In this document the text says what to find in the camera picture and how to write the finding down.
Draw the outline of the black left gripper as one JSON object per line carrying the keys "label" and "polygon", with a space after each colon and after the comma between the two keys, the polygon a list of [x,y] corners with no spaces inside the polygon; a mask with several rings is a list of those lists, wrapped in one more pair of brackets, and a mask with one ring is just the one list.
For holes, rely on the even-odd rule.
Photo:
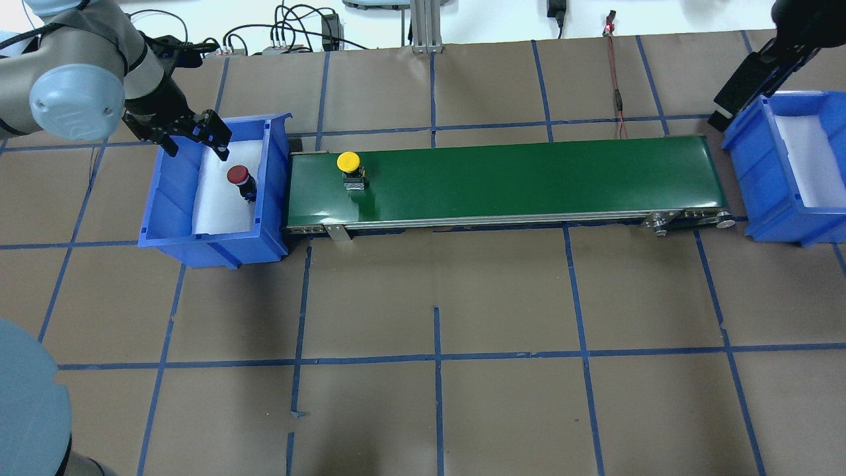
{"label": "black left gripper", "polygon": [[145,96],[127,100],[122,121],[137,139],[160,145],[169,157],[177,156],[179,146],[173,136],[180,136],[210,148],[220,161],[229,159],[230,127],[214,110],[194,116],[170,75],[163,75]]}

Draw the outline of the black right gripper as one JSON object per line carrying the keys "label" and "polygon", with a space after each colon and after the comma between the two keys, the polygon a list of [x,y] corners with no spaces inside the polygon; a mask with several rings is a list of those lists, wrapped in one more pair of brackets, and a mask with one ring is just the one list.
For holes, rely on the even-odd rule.
{"label": "black right gripper", "polygon": [[780,45],[776,37],[752,52],[714,97],[716,109],[707,124],[725,132],[737,115],[760,96],[771,97],[824,46]]}

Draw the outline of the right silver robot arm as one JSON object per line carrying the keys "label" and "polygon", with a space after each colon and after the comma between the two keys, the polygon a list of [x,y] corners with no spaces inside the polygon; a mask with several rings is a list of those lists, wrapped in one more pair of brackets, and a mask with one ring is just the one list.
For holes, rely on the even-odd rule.
{"label": "right silver robot arm", "polygon": [[725,132],[758,97],[772,97],[820,50],[845,42],[843,1],[777,1],[771,20],[775,36],[750,52],[715,96],[707,123],[718,132]]}

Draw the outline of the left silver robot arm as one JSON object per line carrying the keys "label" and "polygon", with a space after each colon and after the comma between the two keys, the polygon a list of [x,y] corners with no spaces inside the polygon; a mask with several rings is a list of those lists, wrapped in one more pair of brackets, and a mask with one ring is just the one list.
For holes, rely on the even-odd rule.
{"label": "left silver robot arm", "polygon": [[231,130],[212,110],[194,112],[173,79],[178,67],[199,67],[208,45],[148,37],[114,1],[29,7],[42,27],[2,41],[3,49],[37,45],[2,56],[3,139],[45,130],[67,141],[100,141],[125,124],[170,156],[180,136],[227,160]]}

